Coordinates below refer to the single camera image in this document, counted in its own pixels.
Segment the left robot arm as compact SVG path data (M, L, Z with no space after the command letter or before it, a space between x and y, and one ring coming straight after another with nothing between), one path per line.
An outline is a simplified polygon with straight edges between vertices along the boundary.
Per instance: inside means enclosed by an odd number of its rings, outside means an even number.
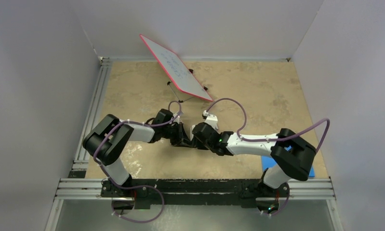
M194 146L179 117L167 109L160 109L146 123L124 121L108 114L84 138L82 146L113 183L113 191L125 197L132 190L132 177L120 159L126 144L130 141L155 143L161 139L168 139L175 147Z

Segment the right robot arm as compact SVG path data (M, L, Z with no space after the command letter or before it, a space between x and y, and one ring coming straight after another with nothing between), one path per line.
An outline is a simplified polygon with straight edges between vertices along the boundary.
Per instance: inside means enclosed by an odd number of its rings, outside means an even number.
M288 128L270 135L238 135L232 131L219 133L201 122L192 128L191 135L219 156L251 154L272 158L275 165L264 170L258 183L260 193L265 196L291 179L308 180L317 153L313 145Z

